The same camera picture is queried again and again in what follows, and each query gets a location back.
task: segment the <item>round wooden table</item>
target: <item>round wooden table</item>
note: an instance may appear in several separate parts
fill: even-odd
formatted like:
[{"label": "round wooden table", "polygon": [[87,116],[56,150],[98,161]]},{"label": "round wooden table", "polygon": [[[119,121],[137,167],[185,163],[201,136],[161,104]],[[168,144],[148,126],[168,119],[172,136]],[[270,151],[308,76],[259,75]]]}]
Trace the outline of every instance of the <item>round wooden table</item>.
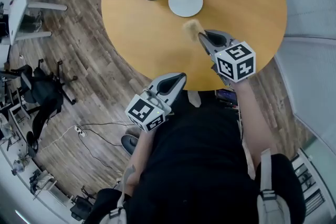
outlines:
[{"label": "round wooden table", "polygon": [[[213,62],[199,43],[182,31],[191,18],[179,17],[168,0],[101,0],[106,32],[118,53],[138,72],[154,79],[185,72],[185,90],[223,88]],[[205,29],[230,33],[256,52],[257,71],[277,52],[284,37],[286,0],[204,0],[197,18]]]}]

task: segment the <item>black chair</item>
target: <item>black chair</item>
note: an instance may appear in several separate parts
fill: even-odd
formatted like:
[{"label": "black chair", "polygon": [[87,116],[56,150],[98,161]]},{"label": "black chair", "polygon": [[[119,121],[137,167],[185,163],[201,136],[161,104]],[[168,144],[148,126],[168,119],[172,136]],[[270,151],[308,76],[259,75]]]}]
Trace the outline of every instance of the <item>black chair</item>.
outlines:
[{"label": "black chair", "polygon": [[81,188],[81,191],[84,195],[86,195],[86,198],[77,196],[75,199],[75,205],[71,207],[71,216],[80,221],[80,220],[86,220],[92,210],[93,204],[89,201],[89,199],[94,199],[94,194],[89,194],[84,186]]},{"label": "black chair", "polygon": [[[4,77],[20,77],[21,87],[17,89],[17,93],[21,109],[26,117],[30,119],[31,114],[38,111],[33,120],[33,131],[26,135],[28,153],[31,157],[35,157],[38,152],[38,139],[45,122],[61,112],[63,98],[65,97],[72,105],[76,103],[76,100],[71,100],[62,88],[65,85],[60,81],[60,66],[63,62],[57,62],[56,75],[53,73],[46,75],[40,68],[40,64],[43,62],[43,59],[39,59],[38,66],[34,71],[29,65],[11,71],[0,71],[0,75]],[[39,106],[27,110],[22,104],[22,97],[27,103],[38,103]]]}]

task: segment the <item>floor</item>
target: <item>floor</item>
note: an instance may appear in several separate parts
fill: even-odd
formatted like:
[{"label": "floor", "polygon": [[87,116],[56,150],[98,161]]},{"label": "floor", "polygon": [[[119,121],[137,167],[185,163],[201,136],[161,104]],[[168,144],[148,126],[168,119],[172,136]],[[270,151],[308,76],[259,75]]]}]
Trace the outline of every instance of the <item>floor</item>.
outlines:
[{"label": "floor", "polygon": [[[122,147],[112,146],[87,130],[88,135],[81,140],[101,163],[90,155],[71,127],[87,123],[130,124],[124,109],[134,94],[149,84],[149,79],[132,69],[112,46],[102,22],[101,0],[34,1],[64,3],[68,10],[45,10],[44,29],[51,30],[52,36],[14,45],[10,54],[11,67],[26,63],[35,67],[37,60],[44,58],[42,68],[55,72],[56,62],[62,59],[64,75],[67,78],[78,76],[78,81],[66,87],[70,97],[75,97],[78,102],[72,106],[65,101],[62,112],[49,122],[41,136],[42,151],[35,162],[52,173],[58,180],[58,187],[69,195],[80,194],[82,185],[93,191],[111,187],[121,176],[129,156]],[[254,76],[251,83],[279,150],[293,157],[311,134],[294,119],[274,60]],[[115,145],[120,145],[121,136],[130,127],[116,124],[85,126]],[[28,128],[29,122],[26,122],[24,129]]]}]

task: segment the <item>black and white cube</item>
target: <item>black and white cube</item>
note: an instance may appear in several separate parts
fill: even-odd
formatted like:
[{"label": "black and white cube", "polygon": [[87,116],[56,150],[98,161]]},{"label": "black and white cube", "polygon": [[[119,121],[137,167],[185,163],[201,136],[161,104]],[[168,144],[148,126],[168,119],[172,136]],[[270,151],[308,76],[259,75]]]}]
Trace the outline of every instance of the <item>black and white cube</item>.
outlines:
[{"label": "black and white cube", "polygon": [[245,42],[215,54],[218,73],[234,82],[256,73],[256,53]]},{"label": "black and white cube", "polygon": [[130,120],[145,132],[165,121],[164,111],[139,95],[135,95],[125,110]]}]

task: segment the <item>sponge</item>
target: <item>sponge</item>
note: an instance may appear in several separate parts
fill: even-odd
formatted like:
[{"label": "sponge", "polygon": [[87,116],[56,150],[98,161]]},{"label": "sponge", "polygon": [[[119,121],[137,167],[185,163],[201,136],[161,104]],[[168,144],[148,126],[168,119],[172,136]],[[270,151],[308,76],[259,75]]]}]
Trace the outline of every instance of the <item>sponge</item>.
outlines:
[{"label": "sponge", "polygon": [[198,41],[199,33],[206,35],[203,27],[197,19],[187,21],[183,24],[182,28],[193,42]]}]

